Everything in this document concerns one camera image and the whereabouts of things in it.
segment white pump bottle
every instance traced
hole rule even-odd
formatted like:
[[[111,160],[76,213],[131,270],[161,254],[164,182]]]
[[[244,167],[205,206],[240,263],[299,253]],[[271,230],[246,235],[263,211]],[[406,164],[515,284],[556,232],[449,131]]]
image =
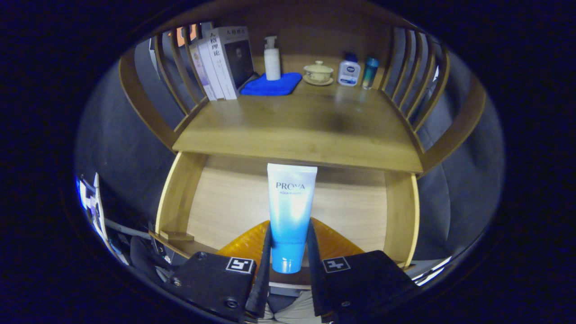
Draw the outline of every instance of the white pump bottle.
[[[274,48],[277,36],[264,37],[264,67],[266,68],[266,80],[280,80],[280,51]]]

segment gray pants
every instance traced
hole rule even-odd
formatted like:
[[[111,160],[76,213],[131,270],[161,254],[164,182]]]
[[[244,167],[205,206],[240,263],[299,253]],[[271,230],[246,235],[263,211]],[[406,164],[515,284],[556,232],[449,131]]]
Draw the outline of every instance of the gray pants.
[[[294,303],[274,314],[266,304],[264,318],[258,319],[258,323],[320,324],[322,321],[320,316],[314,316],[312,291],[301,291]]]

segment skincare tube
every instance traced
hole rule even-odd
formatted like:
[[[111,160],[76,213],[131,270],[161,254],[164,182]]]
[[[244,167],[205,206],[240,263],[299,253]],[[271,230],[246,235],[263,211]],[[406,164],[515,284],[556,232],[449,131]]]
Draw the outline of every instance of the skincare tube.
[[[317,167],[268,163],[272,268],[300,271],[310,222]]]

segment small can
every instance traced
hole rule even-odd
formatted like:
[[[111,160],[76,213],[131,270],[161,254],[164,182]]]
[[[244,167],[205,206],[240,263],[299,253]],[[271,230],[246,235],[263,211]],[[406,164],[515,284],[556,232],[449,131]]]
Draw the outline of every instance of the small can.
[[[362,87],[366,90],[372,89],[374,77],[378,70],[378,60],[373,57],[366,58],[366,68],[364,69],[364,77],[362,78]]]

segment blue cloth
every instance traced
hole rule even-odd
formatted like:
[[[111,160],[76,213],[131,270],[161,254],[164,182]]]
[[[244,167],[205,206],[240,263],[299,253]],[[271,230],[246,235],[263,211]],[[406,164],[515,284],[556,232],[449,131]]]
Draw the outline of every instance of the blue cloth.
[[[240,91],[248,96],[286,96],[292,93],[302,79],[300,73],[284,73],[280,80],[266,80],[266,73],[254,81],[250,81]]]

